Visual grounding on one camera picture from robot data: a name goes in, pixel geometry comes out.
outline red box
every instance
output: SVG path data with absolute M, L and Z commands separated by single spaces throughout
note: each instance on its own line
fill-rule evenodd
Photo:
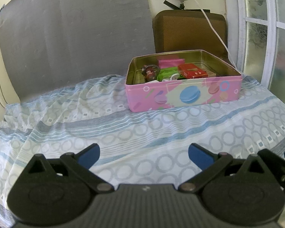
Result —
M 193 63 L 178 65 L 178 72 L 182 74 L 186 79 L 198 79 L 208 77 L 206 71 L 200 69 Z

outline circle pattern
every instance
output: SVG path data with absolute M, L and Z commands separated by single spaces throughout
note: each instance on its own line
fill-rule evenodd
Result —
M 229 86 L 230 86 L 229 81 L 222 81 L 221 84 L 220 84 L 220 90 L 222 92 L 225 92 L 225 91 L 227 91 L 229 89 Z

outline bed sheet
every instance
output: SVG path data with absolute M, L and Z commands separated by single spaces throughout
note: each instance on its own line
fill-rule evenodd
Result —
M 98 143 L 100 159 L 90 170 L 111 184 L 178 186 L 200 172 L 188 158 L 193 142 L 246 158 L 285 138 L 285 104 L 249 76 L 237 101 L 141 113 L 128 109 L 124 84 L 124 77 L 108 75 L 7 106 L 0 123 L 0 226 L 13 224 L 7 196 L 36 153 L 58 158 Z

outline metal pivot screw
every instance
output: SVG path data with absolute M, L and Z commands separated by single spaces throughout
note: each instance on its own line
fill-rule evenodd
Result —
M 182 191 L 190 192 L 195 190 L 196 186 L 193 183 L 183 183 L 180 188 Z
M 112 185 L 108 183 L 100 183 L 97 185 L 97 190 L 101 192 L 108 192 L 112 190 Z

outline gray headboard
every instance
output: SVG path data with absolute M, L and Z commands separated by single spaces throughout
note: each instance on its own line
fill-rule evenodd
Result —
M 155 53 L 148 0 L 12 0 L 0 48 L 21 101 L 107 74 Z

